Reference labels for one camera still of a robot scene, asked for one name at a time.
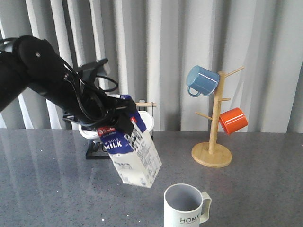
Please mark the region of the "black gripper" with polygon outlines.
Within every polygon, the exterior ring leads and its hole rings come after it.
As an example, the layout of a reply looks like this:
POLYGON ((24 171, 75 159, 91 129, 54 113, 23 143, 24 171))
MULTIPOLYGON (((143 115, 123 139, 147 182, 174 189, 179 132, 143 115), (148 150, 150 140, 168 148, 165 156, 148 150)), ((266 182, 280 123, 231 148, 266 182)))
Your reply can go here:
POLYGON ((107 96, 106 93, 91 85, 62 86, 63 120, 94 129, 105 122, 109 101, 113 105, 107 125, 125 134, 132 134, 134 126, 130 114, 136 111, 131 96, 107 96))

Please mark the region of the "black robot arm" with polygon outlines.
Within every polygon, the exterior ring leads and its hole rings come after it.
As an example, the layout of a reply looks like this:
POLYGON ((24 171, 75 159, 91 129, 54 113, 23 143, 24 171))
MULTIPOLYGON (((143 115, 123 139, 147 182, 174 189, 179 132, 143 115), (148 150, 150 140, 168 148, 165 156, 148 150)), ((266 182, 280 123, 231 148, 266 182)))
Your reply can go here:
POLYGON ((112 127, 131 134, 131 98, 111 97, 94 84, 106 58, 74 70, 47 40, 25 35, 7 38, 11 51, 0 52, 0 107, 5 109, 30 88, 64 110, 63 119, 90 130, 112 127))

